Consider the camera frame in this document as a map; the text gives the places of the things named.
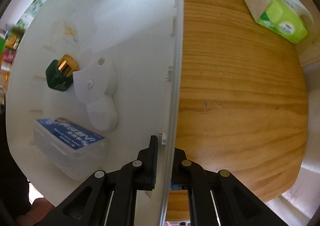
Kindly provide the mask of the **clear dental floss box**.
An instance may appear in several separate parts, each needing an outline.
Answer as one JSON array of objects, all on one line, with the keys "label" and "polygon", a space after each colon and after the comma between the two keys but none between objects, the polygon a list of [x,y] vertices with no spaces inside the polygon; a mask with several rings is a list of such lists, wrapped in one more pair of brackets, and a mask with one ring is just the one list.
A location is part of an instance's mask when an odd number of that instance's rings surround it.
[{"label": "clear dental floss box", "polygon": [[34,123],[35,145],[63,173],[81,180],[107,157],[107,140],[66,118],[43,118]]}]

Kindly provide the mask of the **small cartoon sticker card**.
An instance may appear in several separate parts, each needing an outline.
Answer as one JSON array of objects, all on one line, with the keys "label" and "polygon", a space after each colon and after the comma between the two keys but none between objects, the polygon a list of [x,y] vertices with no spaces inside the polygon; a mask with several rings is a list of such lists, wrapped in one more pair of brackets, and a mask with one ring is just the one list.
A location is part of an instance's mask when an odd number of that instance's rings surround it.
[{"label": "small cartoon sticker card", "polygon": [[74,47],[79,45],[78,30],[74,23],[59,20],[49,26],[46,45],[52,47],[57,42],[66,42]]}]

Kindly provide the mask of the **green bottle gold cap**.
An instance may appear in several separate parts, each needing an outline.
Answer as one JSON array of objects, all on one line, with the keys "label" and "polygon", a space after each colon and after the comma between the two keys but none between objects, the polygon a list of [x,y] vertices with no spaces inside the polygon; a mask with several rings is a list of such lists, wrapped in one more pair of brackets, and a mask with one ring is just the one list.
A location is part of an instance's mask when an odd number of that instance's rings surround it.
[{"label": "green bottle gold cap", "polygon": [[68,54],[53,60],[46,69],[49,88],[64,92],[73,84],[73,73],[79,70],[77,62]]}]

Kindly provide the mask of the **green tissue pack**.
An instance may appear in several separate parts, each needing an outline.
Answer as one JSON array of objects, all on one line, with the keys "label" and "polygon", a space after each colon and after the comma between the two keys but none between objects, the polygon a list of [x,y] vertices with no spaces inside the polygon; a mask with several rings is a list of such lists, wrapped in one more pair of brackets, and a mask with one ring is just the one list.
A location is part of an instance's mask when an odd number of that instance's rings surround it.
[{"label": "green tissue pack", "polygon": [[308,36],[313,17],[300,0],[244,0],[254,21],[293,44]]}]

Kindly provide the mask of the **white plastic storage box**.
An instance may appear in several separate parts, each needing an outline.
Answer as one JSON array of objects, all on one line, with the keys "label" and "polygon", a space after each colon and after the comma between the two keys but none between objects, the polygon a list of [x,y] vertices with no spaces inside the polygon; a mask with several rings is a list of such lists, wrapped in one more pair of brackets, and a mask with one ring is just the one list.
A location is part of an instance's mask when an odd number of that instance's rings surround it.
[{"label": "white plastic storage box", "polygon": [[55,206],[44,225],[163,225],[183,0],[47,0],[7,93],[12,157]]}]

